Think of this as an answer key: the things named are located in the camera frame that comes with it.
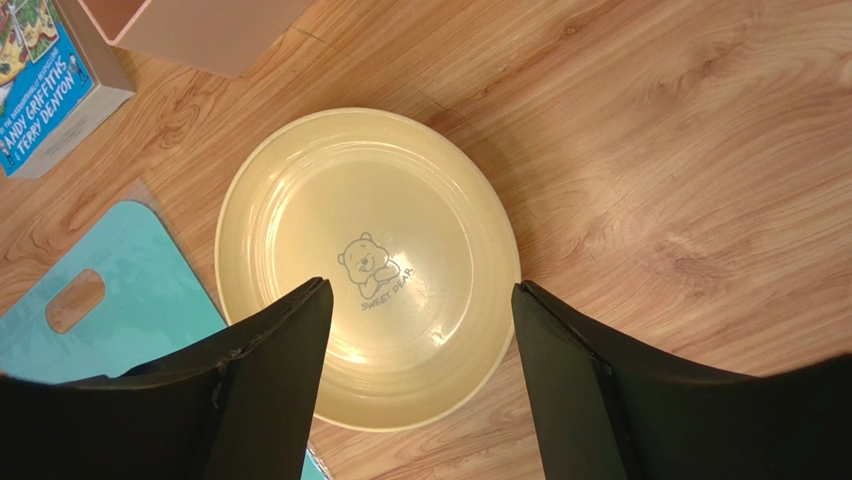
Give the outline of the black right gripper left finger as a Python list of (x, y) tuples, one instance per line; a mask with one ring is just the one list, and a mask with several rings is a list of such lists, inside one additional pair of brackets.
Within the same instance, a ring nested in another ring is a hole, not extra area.
[(1, 381), (5, 479), (297, 479), (332, 323), (315, 277), (114, 378)]

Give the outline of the yellow bear plate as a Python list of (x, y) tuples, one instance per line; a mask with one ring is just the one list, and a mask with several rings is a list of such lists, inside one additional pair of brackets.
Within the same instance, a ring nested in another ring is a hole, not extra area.
[(232, 324), (328, 280), (314, 414), (394, 432), (448, 416), (492, 377), (521, 267), (498, 195), (462, 150), (407, 117), (339, 108), (283, 126), (237, 171), (215, 277)]

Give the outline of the blue 26-Storey Treehouse book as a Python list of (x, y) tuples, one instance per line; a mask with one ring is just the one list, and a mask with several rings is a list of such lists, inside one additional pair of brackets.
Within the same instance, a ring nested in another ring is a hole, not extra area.
[(2, 2), (5, 176), (43, 176), (135, 93), (79, 2)]

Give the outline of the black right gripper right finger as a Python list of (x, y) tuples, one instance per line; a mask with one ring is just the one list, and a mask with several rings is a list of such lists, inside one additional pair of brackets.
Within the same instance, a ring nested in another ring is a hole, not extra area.
[(847, 479), (851, 358), (755, 377), (592, 319), (541, 286), (512, 293), (549, 479)]

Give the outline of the teal cutting board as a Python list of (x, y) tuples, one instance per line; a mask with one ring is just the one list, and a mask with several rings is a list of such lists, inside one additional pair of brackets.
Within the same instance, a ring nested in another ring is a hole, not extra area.
[(227, 325), (160, 218), (127, 199), (1, 319), (1, 381), (118, 377)]

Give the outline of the pink plastic desk organizer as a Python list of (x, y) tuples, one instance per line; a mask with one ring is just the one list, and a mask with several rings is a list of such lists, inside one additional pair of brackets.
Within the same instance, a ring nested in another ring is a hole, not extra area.
[(311, 0), (82, 0), (104, 40), (135, 53), (237, 78)]

